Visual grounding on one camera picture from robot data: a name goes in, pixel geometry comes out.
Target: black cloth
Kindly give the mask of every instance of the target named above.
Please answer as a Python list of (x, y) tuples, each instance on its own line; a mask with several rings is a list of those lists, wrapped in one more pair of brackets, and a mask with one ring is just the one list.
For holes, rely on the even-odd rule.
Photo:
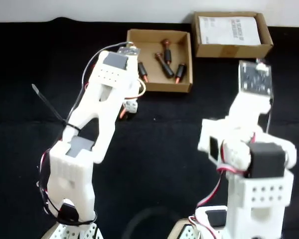
[[(190, 31), (189, 24), (89, 23), (58, 18), (0, 23), (0, 239), (37, 239), (53, 225), (35, 183), (41, 154), (62, 125), (31, 88), (35, 83), (66, 117), (81, 74), (100, 48), (126, 40), (130, 28)], [(285, 238), (299, 238), (299, 28), (270, 27), (275, 46), (275, 102), (270, 132), (293, 142), (298, 162)], [(116, 123), (105, 160), (95, 165), (98, 224), (105, 239), (121, 238), (138, 212), (164, 208), (131, 238), (164, 239), (174, 220), (193, 213), (217, 182), (214, 165), (197, 151), (203, 118), (223, 118), (237, 94), (238, 59), (193, 58), (189, 94), (147, 92), (131, 121)], [(95, 123), (83, 135), (93, 139)], [(225, 204), (227, 183), (209, 205)]]

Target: paper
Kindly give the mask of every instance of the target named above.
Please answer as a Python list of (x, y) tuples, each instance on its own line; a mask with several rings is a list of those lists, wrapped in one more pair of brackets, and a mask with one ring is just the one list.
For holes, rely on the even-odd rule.
[(202, 44), (260, 45), (254, 17), (199, 17)]

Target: open cardboard box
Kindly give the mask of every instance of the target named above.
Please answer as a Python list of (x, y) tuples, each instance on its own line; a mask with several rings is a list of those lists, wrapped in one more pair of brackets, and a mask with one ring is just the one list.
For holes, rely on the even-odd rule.
[[(199, 17), (251, 16), (256, 19), (261, 45), (201, 44)], [(273, 47), (265, 18), (261, 13), (251, 11), (236, 12), (195, 12), (192, 23), (196, 57), (264, 58)]]
[[(161, 42), (171, 41), (170, 50), (172, 63), (170, 68), (176, 73), (178, 65), (185, 63), (187, 71), (182, 81), (175, 84), (175, 78), (168, 79), (159, 62), (155, 59), (156, 52), (163, 52)], [(142, 30), (128, 31), (127, 41), (132, 41), (141, 50), (139, 61), (143, 62), (148, 73), (147, 91), (189, 92), (193, 84), (190, 34), (184, 31)]]

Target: robotic arm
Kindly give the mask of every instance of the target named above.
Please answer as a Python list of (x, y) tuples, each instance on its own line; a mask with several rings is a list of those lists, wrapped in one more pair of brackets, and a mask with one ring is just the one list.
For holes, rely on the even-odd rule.
[(297, 151), (291, 142), (269, 135), (258, 126), (259, 115), (268, 113), (272, 97), (270, 66), (241, 61), (239, 93), (228, 116), (202, 121), (198, 150), (208, 153), (218, 169), (228, 169), (229, 181), (223, 230), (215, 231), (207, 216), (208, 211), (218, 208), (196, 208), (202, 239), (281, 237), (294, 179), (289, 169), (296, 164)]
[[(101, 163), (105, 157), (122, 104), (131, 106), (127, 110), (136, 113), (140, 84), (145, 91), (138, 76), (138, 54), (139, 49), (134, 46), (121, 47), (117, 53), (100, 53), (62, 139), (42, 157), (49, 158), (50, 163), (46, 187), (43, 185), (48, 198), (46, 209), (64, 222), (51, 236), (53, 239), (77, 239), (78, 234), (80, 238), (94, 236), (93, 163)], [(99, 119), (96, 141), (78, 136), (79, 129), (93, 118)]]

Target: white wall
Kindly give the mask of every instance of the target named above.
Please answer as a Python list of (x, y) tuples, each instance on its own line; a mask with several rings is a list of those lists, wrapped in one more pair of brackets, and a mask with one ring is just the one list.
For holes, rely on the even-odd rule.
[(190, 22), (193, 11), (262, 12), (269, 26), (299, 26), (299, 0), (0, 0), (0, 22)]

